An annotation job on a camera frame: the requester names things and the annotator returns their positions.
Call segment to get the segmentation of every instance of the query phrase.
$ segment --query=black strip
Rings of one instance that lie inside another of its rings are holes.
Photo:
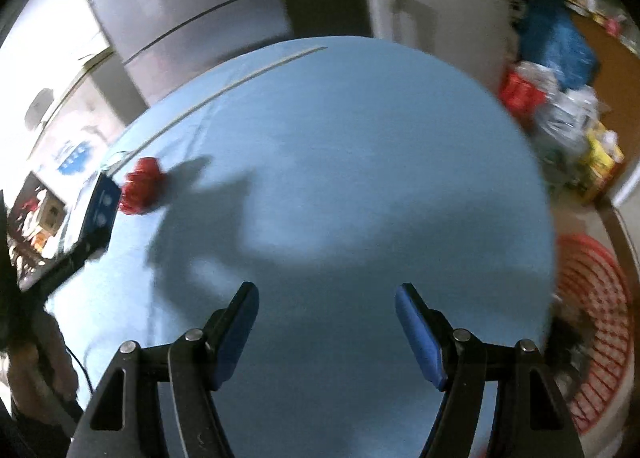
[[[184,27],[186,24],[189,24],[192,21],[195,21],[196,19],[200,19],[202,16],[206,16],[209,12],[213,12],[214,10],[217,10],[219,8],[222,8],[223,6],[228,5],[229,3],[235,3],[238,0],[228,0],[225,1],[224,3],[220,3],[219,5],[216,6],[212,6],[211,8],[208,8],[207,10],[196,14],[195,16],[193,16],[192,18],[187,19],[187,21],[183,21],[181,24],[178,24],[176,26],[174,26],[172,29],[168,30],[167,32],[164,32],[164,34],[159,35],[157,38],[155,38],[152,42],[150,42],[149,44],[147,44],[146,46],[142,47],[140,50],[138,50],[135,54],[133,54],[131,57],[129,57],[127,60],[123,61],[123,64],[128,64],[131,61],[133,61],[137,56],[139,56],[141,53],[143,53],[143,51],[148,50],[149,48],[151,48],[153,45],[155,45],[157,42],[163,40],[165,37],[167,37],[168,35],[172,34],[173,32],[175,32],[176,30],[178,30],[179,28]]]

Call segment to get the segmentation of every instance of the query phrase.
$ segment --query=black cable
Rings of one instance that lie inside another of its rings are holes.
[[[86,384],[89,386],[89,392],[93,395],[94,394],[94,387],[91,384],[91,379],[89,378],[89,374],[87,373],[85,367],[80,362],[80,359],[78,359],[78,357],[76,357],[76,354],[71,351],[69,346],[67,346],[65,344],[65,348],[66,348],[66,351],[69,352],[69,355],[71,355],[75,359],[75,361],[78,363],[78,366],[80,366],[80,369],[84,373],[84,378],[86,379]]]

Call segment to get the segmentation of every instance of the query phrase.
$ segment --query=blue tablecloth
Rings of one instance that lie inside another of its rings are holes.
[[[545,328],[554,282],[545,192],[491,95],[388,42],[295,40],[197,77],[111,152],[316,45],[328,49],[241,85],[145,149],[170,174],[162,205],[119,215],[108,253],[51,306],[97,382],[124,340],[171,342],[253,281],[254,330],[214,396],[236,456],[418,456],[442,395],[396,319],[398,284],[411,281],[486,342],[540,342]],[[478,445],[492,422],[487,391]]]

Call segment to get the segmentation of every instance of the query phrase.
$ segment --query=round table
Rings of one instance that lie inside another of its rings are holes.
[[[493,96],[389,42],[295,40],[195,78],[110,153],[313,46],[327,48],[213,100],[140,153],[170,174],[162,203],[118,215],[107,254],[50,305],[97,382],[124,340],[172,342],[253,281],[256,323],[214,395],[236,456],[417,457],[442,394],[404,338],[396,287],[412,282],[485,342],[540,343],[545,329],[550,213],[526,140]],[[492,423],[495,385],[486,391],[477,448]]]

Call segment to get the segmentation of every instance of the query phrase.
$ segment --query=tabletop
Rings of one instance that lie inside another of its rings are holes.
[[[195,78],[110,153],[314,46],[327,48],[214,99],[141,152],[169,174],[161,203],[119,214],[108,252],[49,306],[97,382],[121,342],[171,342],[253,281],[256,323],[214,395],[236,456],[418,456],[442,394],[404,338],[396,287],[412,282],[485,342],[541,343],[546,327],[554,236],[545,190],[492,95],[389,42],[294,40]],[[170,404],[166,389],[161,399]],[[489,385],[477,448],[494,403]],[[166,430],[181,456],[175,427]]]

